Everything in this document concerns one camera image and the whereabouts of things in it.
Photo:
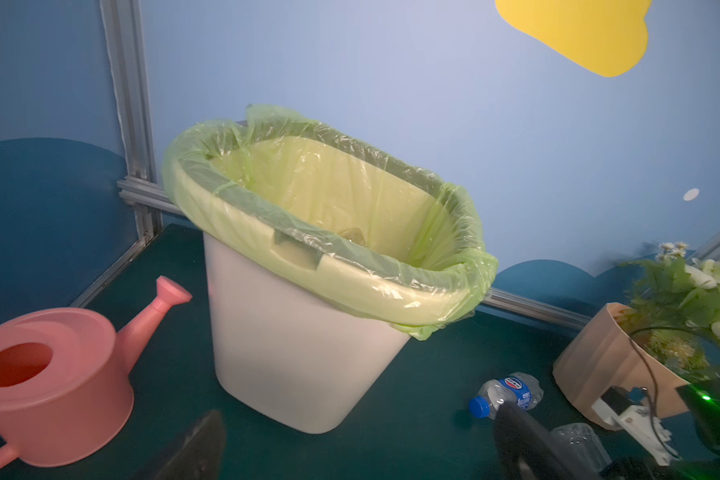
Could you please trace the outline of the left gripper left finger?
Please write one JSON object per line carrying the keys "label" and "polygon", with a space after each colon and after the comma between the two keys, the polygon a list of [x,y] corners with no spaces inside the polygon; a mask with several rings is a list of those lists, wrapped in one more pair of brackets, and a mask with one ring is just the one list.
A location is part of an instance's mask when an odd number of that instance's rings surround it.
{"label": "left gripper left finger", "polygon": [[133,474],[132,479],[219,479],[225,445],[223,417],[217,409],[209,410]]}

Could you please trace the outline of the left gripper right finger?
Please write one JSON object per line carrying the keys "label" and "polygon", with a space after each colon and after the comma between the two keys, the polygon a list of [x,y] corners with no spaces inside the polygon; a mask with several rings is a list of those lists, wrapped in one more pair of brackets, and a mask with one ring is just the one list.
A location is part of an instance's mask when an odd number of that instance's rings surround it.
{"label": "left gripper right finger", "polygon": [[494,441],[505,479],[600,479],[516,404],[498,408]]}

